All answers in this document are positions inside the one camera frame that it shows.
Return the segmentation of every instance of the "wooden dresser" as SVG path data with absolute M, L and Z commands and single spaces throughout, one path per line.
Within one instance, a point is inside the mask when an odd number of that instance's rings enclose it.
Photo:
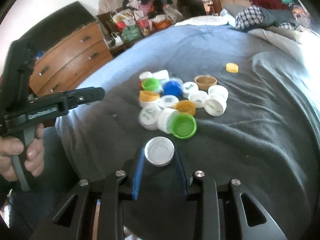
M 36 61 L 29 86 L 37 96 L 73 90 L 112 58 L 98 22 L 90 23 Z

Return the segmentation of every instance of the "checkered fabric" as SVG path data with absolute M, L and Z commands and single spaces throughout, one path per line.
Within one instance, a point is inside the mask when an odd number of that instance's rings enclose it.
M 293 23 L 281 23 L 279 28 L 294 29 L 296 26 Z
M 263 12 L 259 7 L 252 5 L 249 8 L 238 13 L 236 16 L 236 27 L 246 29 L 255 25 L 259 25 L 264 20 Z

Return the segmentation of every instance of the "hand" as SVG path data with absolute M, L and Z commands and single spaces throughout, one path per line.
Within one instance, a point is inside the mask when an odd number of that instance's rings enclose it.
M 43 131 L 43 124 L 39 124 L 36 127 L 35 139 L 27 148 L 27 160 L 24 163 L 27 171 L 30 171 L 34 177 L 39 176 L 44 169 Z M 10 156 L 19 155 L 23 149 L 23 143 L 19 139 L 0 137 L 0 174 L 9 182 L 18 180 Z

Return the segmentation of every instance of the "silver bolt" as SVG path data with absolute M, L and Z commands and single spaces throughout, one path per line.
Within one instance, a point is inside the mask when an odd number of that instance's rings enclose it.
M 80 184 L 80 186 L 87 186 L 89 184 L 89 181 L 87 179 L 81 179 L 79 184 Z
M 118 177 L 122 177 L 122 176 L 125 175 L 125 171 L 123 171 L 123 170 L 116 171 L 116 175 L 117 175 Z
M 239 186 L 241 184 L 241 181 L 239 181 L 239 179 L 232 179 L 231 183 L 235 186 Z
M 195 175 L 196 175 L 197 177 L 203 177 L 203 176 L 204 176 L 204 172 L 203 172 L 203 171 L 196 171 L 196 172 L 195 172 Z

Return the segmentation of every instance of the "white wall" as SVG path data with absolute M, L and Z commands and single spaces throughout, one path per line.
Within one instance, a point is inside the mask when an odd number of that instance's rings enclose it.
M 17 0 L 0 25 L 0 73 L 12 41 L 48 15 L 75 1 L 81 2 L 92 15 L 97 15 L 99 0 Z

